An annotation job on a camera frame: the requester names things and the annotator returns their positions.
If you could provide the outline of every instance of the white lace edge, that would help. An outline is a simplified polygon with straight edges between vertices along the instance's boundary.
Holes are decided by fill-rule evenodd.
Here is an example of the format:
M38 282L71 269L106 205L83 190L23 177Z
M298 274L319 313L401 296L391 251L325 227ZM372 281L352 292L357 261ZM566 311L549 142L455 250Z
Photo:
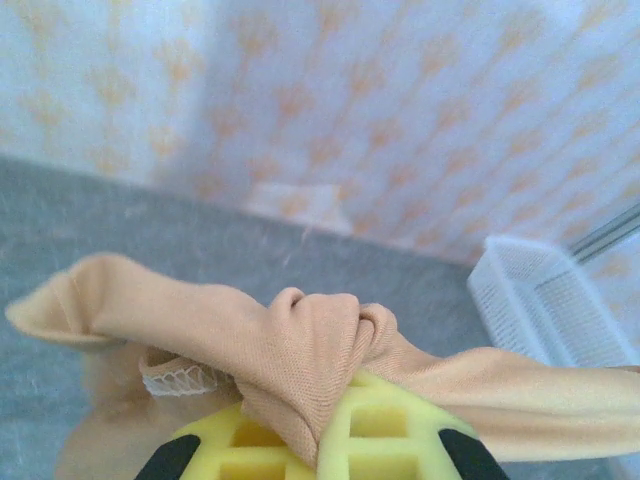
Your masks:
M213 393L220 384L228 384L231 376L211 370L205 372L200 365L191 365L162 375L143 375L147 391L155 397L181 397Z

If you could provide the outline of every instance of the white mesh basket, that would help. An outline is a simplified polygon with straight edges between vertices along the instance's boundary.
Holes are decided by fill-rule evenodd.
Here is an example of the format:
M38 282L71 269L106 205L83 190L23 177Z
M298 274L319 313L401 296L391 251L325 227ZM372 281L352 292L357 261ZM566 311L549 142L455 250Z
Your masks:
M638 353L561 249L489 237L469 290L495 346L562 367L638 364Z

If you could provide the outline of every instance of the beige cloth bow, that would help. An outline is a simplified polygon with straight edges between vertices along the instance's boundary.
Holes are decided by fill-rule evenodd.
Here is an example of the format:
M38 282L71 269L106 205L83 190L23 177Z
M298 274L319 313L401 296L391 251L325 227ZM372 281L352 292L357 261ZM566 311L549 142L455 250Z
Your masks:
M59 478L133 478L173 429L241 398L246 414L313 466L334 406L361 367L468 421L501 461L640 451L634 367L551 368L494 348L434 357L398 333L389 310L352 295L290 288L265 308L227 286L97 255L11 305L7 317L89 360L94 412L68 441ZM143 375L190 365L226 372L235 385L180 397L144 388Z

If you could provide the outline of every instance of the gray floor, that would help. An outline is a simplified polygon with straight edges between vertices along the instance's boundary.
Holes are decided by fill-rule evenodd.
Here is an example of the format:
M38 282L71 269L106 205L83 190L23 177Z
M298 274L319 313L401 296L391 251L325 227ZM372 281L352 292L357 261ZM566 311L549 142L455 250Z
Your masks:
M0 159L3 307L105 250L180 279L233 285L263 303L287 286L350 292L389 307L401 332L435 355L489 344L466 268ZM51 478L57 451L87 409L78 358L2 321L0 365L0 479ZM506 468L514 480L610 478L602 461Z

